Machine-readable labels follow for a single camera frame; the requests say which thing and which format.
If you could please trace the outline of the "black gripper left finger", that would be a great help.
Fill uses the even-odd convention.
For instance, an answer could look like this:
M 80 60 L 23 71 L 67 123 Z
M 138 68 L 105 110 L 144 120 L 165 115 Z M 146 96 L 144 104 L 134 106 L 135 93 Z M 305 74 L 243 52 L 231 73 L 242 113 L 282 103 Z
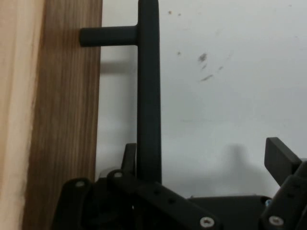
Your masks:
M 121 168 L 91 182 L 67 181 L 53 230 L 220 230 L 221 221 L 159 183 L 135 176 L 136 144 L 127 144 Z

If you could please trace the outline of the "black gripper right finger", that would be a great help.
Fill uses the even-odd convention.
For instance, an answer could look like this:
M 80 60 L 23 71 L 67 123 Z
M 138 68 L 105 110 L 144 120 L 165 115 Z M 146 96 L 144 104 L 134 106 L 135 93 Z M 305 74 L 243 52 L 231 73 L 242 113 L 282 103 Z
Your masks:
M 264 165 L 280 186 L 260 216 L 264 230 L 307 228 L 307 162 L 279 138 L 267 138 Z

